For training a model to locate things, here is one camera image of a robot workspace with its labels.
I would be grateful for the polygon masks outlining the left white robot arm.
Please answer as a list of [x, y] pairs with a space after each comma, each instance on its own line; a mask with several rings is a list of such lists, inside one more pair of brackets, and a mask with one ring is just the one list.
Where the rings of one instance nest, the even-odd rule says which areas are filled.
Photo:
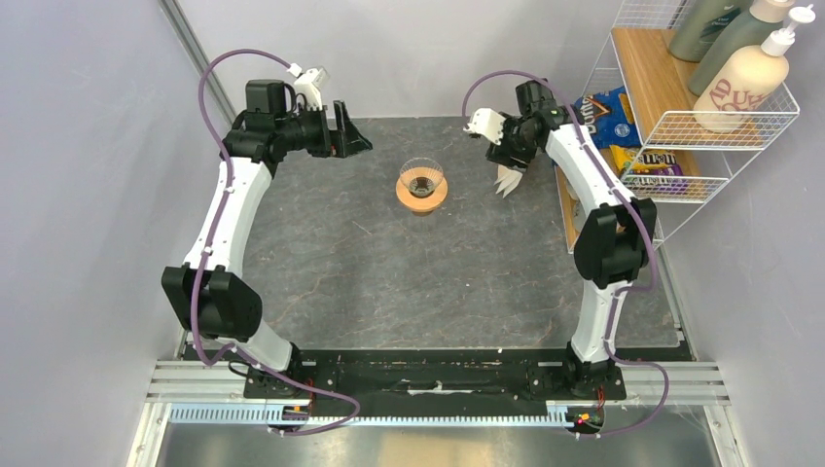
[[296, 347], [265, 323], [262, 298], [242, 279], [252, 224], [288, 154], [344, 159], [373, 145], [342, 100], [334, 101], [330, 123], [326, 107], [310, 107], [308, 91], [297, 85], [252, 80], [245, 95], [245, 109], [219, 140], [219, 176], [207, 217], [182, 264], [164, 269], [161, 287], [195, 341], [218, 341], [252, 365], [269, 367], [269, 386], [289, 398], [303, 390], [305, 371], [292, 363]]

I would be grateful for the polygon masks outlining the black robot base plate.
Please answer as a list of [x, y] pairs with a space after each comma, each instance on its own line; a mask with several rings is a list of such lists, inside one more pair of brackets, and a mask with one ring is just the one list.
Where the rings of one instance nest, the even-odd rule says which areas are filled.
[[310, 401], [316, 416], [413, 418], [541, 415], [549, 401], [596, 404], [627, 397], [612, 363], [582, 367], [566, 349], [304, 349], [286, 376], [314, 395], [249, 370], [247, 399]]

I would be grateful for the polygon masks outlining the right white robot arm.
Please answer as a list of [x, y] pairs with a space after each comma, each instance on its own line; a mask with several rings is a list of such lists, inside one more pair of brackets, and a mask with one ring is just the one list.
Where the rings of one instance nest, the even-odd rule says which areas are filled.
[[531, 80], [517, 87], [520, 112], [475, 111], [466, 126], [490, 145], [498, 164], [497, 193], [506, 196], [539, 154], [563, 172], [585, 214], [573, 256], [584, 280], [579, 321], [552, 388], [593, 398], [616, 381], [615, 334], [626, 295], [653, 255], [658, 210], [637, 198], [598, 155], [577, 109], [556, 101], [549, 85]]

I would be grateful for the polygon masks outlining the clear glass dripper cone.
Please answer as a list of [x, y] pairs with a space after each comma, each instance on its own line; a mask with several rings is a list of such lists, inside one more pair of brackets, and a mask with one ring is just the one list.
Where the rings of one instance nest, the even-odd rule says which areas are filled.
[[402, 187], [415, 198], [430, 197], [445, 179], [441, 165], [429, 158], [410, 159], [400, 169]]

